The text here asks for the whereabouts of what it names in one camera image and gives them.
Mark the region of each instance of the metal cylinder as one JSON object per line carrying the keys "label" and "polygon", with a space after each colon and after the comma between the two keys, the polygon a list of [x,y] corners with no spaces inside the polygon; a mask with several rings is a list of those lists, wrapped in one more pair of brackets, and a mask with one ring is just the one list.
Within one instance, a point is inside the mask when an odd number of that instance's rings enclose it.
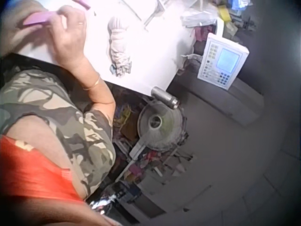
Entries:
{"label": "metal cylinder", "polygon": [[154,87],[151,90],[151,96],[164,103],[170,109],[177,109],[180,103],[176,97],[170,95],[159,87]]}

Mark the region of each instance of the red top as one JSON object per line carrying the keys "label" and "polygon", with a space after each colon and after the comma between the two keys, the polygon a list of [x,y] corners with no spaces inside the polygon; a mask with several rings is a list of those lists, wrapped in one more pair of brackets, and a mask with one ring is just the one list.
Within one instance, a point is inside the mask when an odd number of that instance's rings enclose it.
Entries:
{"label": "red top", "polygon": [[83,202],[62,169],[23,141],[1,137],[1,188],[7,196]]}

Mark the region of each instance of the display screen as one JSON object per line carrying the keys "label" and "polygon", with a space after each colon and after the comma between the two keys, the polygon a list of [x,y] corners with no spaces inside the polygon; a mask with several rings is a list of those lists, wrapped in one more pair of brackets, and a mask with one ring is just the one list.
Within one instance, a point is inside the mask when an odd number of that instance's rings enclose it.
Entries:
{"label": "display screen", "polygon": [[238,59],[238,54],[223,48],[216,66],[228,73],[232,73]]}

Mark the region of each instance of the keypad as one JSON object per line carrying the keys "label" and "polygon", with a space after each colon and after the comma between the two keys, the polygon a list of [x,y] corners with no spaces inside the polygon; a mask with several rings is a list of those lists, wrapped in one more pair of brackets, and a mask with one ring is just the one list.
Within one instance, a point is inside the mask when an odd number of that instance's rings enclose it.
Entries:
{"label": "keypad", "polygon": [[217,72],[212,69],[213,61],[215,60],[215,57],[217,56],[218,46],[217,45],[211,45],[210,49],[208,50],[208,60],[206,61],[204,70],[203,70],[203,77],[211,81],[213,83],[217,83],[222,86],[226,86],[230,75],[224,73],[224,72]]}

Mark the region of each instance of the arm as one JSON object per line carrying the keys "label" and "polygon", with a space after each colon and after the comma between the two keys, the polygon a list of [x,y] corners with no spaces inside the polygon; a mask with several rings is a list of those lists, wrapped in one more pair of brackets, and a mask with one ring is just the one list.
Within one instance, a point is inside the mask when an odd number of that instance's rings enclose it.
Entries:
{"label": "arm", "polygon": [[90,62],[85,58],[78,67],[70,69],[70,72],[77,78],[82,87],[89,89],[89,97],[94,103],[92,108],[102,112],[112,126],[116,106],[114,97]]}
{"label": "arm", "polygon": [[94,102],[92,108],[102,112],[112,125],[115,100],[108,86],[84,55],[87,29],[85,14],[70,6],[62,7],[59,14],[67,18],[66,29],[59,15],[53,16],[49,21],[55,58],[73,74],[84,89],[88,89],[89,97]]}

